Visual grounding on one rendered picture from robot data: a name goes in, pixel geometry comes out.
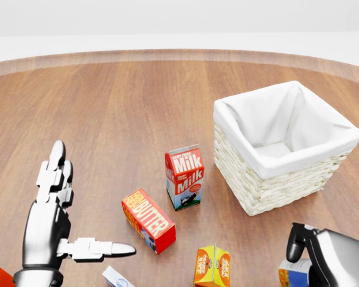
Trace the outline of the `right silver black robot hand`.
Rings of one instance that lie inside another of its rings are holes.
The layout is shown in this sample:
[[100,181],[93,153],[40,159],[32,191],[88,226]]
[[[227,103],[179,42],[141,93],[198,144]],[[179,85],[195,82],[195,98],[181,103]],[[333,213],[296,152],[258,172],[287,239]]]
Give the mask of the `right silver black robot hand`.
[[300,261],[307,249],[309,287],[359,287],[359,241],[328,229],[293,223],[286,259]]

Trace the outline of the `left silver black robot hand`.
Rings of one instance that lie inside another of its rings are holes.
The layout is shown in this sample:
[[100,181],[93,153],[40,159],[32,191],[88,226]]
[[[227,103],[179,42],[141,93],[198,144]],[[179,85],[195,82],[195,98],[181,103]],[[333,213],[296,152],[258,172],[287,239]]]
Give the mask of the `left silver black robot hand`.
[[136,249],[125,243],[100,242],[80,237],[69,242],[71,223],[67,208],[72,204],[73,166],[66,148],[57,140],[49,159],[43,161],[36,184],[36,200],[29,211],[23,241],[23,267],[59,268],[64,258],[76,262],[101,262],[105,257],[128,257]]

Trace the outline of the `blue white soup can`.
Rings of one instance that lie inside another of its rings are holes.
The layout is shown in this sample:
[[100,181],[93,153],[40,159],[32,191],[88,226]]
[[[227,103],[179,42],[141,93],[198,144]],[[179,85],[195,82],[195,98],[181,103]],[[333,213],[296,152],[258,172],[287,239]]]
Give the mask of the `blue white soup can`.
[[279,266],[281,287],[309,287],[309,270],[312,262],[309,258],[301,258],[292,263],[286,259]]

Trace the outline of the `white-lined wicker basket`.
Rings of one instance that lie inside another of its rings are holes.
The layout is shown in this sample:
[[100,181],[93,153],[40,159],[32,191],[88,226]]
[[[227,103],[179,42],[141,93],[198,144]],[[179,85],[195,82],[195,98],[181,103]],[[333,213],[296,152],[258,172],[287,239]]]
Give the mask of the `white-lined wicker basket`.
[[359,142],[359,129],[297,81],[214,103],[215,164],[257,215],[320,190]]

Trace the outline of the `white blue box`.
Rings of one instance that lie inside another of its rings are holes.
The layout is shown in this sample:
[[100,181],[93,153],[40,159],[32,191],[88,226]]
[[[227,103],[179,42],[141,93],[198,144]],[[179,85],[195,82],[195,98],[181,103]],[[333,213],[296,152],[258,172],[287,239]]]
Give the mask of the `white blue box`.
[[111,287],[135,287],[111,266],[108,266],[103,271],[102,275]]

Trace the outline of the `red butter box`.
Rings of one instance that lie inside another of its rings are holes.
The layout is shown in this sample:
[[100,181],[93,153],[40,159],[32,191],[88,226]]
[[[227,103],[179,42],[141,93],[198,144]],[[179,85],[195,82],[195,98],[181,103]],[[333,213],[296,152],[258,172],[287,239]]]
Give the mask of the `red butter box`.
[[125,197],[121,204],[131,226],[156,254],[176,240],[175,223],[142,188]]

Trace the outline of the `orange juice carton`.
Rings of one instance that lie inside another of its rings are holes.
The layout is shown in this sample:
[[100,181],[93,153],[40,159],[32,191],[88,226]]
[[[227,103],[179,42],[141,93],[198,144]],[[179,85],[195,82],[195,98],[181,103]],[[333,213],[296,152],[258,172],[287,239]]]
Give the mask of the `orange juice carton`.
[[230,287],[230,253],[211,245],[197,250],[194,287]]

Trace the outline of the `red white milk carton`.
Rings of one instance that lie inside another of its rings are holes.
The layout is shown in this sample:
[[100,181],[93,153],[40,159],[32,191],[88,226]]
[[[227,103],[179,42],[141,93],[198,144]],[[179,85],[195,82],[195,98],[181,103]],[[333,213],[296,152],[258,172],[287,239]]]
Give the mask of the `red white milk carton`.
[[166,190],[175,210],[201,201],[204,165],[199,144],[178,148],[165,154]]

